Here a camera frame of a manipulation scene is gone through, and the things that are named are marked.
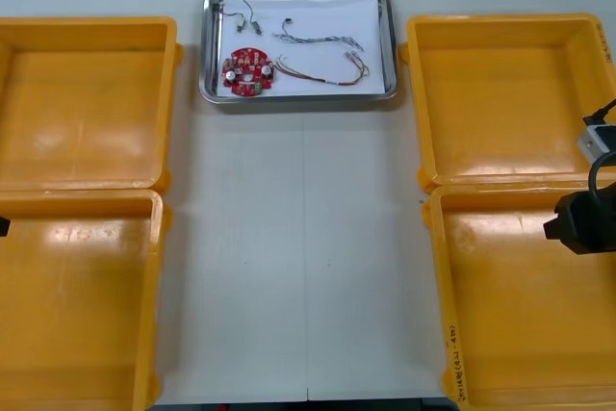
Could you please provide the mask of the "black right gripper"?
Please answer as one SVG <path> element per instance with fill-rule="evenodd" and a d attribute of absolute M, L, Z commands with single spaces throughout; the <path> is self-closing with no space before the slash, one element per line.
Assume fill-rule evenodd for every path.
<path fill-rule="evenodd" d="M 543 224 L 548 240 L 561 241 L 576 254 L 615 251 L 615 192 L 571 193 L 558 201 L 555 212 L 557 218 Z"/>

